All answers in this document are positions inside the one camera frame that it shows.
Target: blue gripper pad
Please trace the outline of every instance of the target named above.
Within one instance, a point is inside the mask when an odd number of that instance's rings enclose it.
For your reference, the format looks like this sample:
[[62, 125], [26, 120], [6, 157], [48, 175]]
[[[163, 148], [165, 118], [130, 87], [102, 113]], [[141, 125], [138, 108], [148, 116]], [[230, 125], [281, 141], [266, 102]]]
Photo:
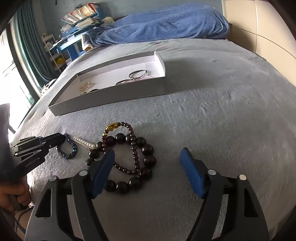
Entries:
[[181, 150], [180, 162], [186, 172], [193, 191], [200, 198], [203, 198], [205, 195], [204, 180], [194, 164], [194, 159], [192, 159], [185, 148]]
[[113, 164], [115, 162], [115, 153], [113, 150], [108, 151], [101, 160], [102, 166], [98, 170], [96, 176], [93, 179], [93, 187], [91, 190], [92, 198], [96, 198], [97, 195], [101, 194], [104, 185], [111, 172]]

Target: blue beaded bracelet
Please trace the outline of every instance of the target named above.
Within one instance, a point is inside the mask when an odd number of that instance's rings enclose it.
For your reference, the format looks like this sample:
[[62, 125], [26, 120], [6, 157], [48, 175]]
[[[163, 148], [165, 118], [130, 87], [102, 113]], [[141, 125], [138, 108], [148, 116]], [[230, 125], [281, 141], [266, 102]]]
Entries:
[[58, 152], [61, 156], [63, 156], [66, 160], [68, 160], [68, 159], [72, 159], [72, 158], [75, 157], [75, 155], [77, 154], [77, 145], [75, 144], [74, 141], [71, 140], [70, 136], [69, 136], [67, 133], [65, 133], [64, 136], [66, 137], [66, 140], [67, 140], [67, 141], [72, 145], [72, 147], [73, 147], [73, 151], [72, 151], [72, 153], [70, 153], [70, 154], [66, 154], [65, 152], [63, 152], [63, 151], [60, 149], [60, 146], [58, 146], [58, 147], [56, 148], [56, 150], [57, 150], [57, 152]]

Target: human hand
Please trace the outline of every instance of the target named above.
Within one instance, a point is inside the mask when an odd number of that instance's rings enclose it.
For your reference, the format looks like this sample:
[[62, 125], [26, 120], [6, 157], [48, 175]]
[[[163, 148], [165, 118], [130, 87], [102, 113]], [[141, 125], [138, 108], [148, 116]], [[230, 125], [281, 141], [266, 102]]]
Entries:
[[19, 183], [0, 183], [0, 207], [8, 212], [14, 212], [15, 208], [9, 198], [9, 194], [18, 195], [18, 203], [26, 206], [31, 202], [30, 187], [27, 183], [27, 176], [24, 176]]

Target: teal curtain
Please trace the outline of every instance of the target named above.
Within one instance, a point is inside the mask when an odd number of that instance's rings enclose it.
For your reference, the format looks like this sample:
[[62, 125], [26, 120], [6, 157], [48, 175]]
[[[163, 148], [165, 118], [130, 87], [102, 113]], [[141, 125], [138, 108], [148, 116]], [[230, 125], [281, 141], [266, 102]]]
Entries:
[[16, 37], [28, 71], [33, 74], [40, 88], [58, 77], [46, 55], [35, 22], [32, 1], [27, 0], [15, 14]]

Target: beige panel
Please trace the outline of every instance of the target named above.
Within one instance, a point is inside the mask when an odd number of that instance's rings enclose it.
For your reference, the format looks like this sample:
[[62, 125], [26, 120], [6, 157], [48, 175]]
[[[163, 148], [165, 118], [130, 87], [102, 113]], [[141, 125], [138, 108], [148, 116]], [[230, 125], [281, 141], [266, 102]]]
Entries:
[[257, 34], [257, 17], [255, 1], [226, 0], [226, 18], [234, 27]]
[[296, 40], [275, 8], [266, 1], [255, 1], [258, 12], [258, 34], [278, 44], [296, 57]]
[[256, 50], [256, 41], [257, 41], [256, 34], [250, 33], [248, 31], [245, 31], [236, 27], [232, 27], [230, 35], [227, 39], [251, 52], [255, 52]]
[[256, 54], [265, 58], [296, 86], [296, 59], [275, 43], [258, 36]]

